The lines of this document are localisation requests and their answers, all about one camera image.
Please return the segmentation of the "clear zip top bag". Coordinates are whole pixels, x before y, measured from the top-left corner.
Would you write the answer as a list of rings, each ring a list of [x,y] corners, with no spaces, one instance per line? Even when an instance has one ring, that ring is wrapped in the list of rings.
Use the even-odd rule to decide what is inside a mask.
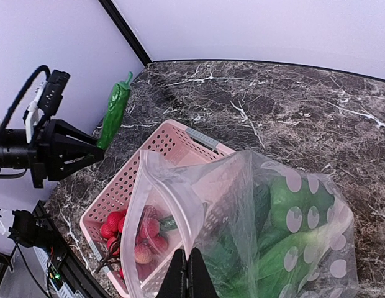
[[[184,250],[187,260],[187,297],[188,260],[193,248],[199,249],[207,268],[207,256],[220,262],[226,259],[222,250],[229,239],[243,264],[248,264],[257,254],[261,235],[271,228],[277,229],[270,219],[270,186],[277,177],[285,177],[292,192],[299,191],[302,180],[306,179],[312,193],[322,184],[335,198],[327,212],[327,223],[315,228],[324,230],[330,248],[295,297],[354,297],[358,293],[354,215],[329,176],[303,173],[254,151],[232,153],[196,166],[166,169],[150,165],[143,176],[147,179],[144,188],[154,186],[169,207],[174,208],[181,196],[187,195],[202,211],[194,221],[192,235],[185,236],[185,244],[179,248]],[[125,281],[130,297],[157,297],[163,282],[157,293],[142,290],[136,266],[127,270]]]

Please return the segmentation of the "green toy chili pepper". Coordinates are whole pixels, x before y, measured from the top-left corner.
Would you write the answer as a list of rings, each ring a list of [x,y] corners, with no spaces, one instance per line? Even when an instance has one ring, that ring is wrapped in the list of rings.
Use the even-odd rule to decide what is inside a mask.
[[[101,134],[97,141],[97,146],[102,150],[107,150],[120,128],[130,97],[132,78],[133,73],[129,71],[127,80],[116,83],[112,88]]]

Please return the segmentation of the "toy bok choy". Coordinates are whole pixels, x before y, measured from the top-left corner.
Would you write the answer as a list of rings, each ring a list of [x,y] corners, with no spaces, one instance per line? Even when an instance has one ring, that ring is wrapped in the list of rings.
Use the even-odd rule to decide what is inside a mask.
[[[248,264],[231,240],[225,244],[223,262],[206,257],[219,297],[295,297],[330,248],[322,228],[297,233],[271,228],[258,239]]]

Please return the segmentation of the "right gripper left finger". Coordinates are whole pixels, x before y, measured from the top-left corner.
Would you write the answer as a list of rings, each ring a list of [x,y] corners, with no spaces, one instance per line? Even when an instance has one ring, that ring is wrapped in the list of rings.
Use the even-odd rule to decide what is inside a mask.
[[[177,249],[171,259],[157,298],[187,297],[187,260],[183,249]]]

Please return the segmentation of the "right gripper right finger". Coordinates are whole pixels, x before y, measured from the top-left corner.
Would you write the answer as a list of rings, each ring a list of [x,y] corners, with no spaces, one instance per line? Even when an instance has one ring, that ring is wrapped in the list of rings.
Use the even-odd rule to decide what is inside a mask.
[[[198,248],[193,248],[189,255],[188,297],[217,298],[214,285]]]

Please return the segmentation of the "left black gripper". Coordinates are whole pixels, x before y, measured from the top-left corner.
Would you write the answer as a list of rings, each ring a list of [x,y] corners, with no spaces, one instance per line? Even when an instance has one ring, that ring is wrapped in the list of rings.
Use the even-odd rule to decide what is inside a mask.
[[[43,181],[60,181],[104,159],[104,150],[72,153],[70,149],[97,148],[97,140],[64,120],[43,119],[34,127],[29,143],[32,184],[43,188]]]

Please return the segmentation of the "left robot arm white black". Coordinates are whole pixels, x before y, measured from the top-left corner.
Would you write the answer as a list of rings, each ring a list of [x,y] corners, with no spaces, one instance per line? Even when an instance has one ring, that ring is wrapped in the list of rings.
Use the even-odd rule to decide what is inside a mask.
[[[8,128],[17,106],[40,73],[44,73],[45,81],[24,112],[24,128]],[[104,150],[97,146],[95,138],[54,118],[69,79],[69,73],[50,71],[41,65],[24,83],[4,119],[0,119],[0,179],[17,179],[29,172],[33,187],[41,189],[44,181],[59,182],[104,158]]]

